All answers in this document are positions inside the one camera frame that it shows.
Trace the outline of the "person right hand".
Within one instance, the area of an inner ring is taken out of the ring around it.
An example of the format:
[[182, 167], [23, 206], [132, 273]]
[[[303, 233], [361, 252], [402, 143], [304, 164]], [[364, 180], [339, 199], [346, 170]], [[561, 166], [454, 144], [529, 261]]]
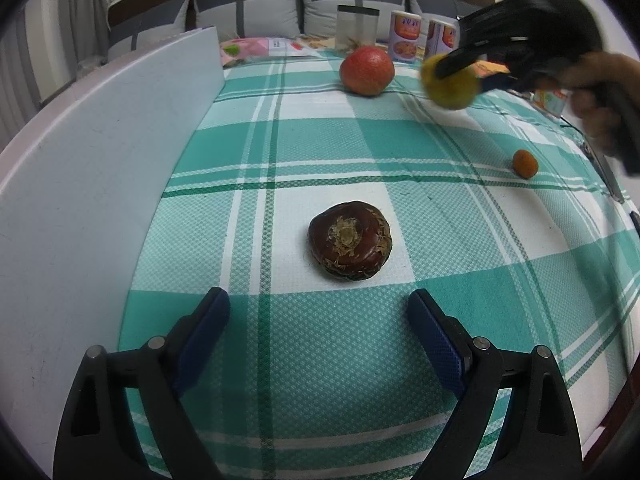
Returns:
[[620, 87], [634, 106], [639, 106], [639, 62], [627, 55], [590, 52], [559, 74], [560, 85], [572, 92], [570, 106], [582, 121], [588, 139], [605, 155], [621, 159], [614, 129], [622, 118], [606, 104], [607, 86]]

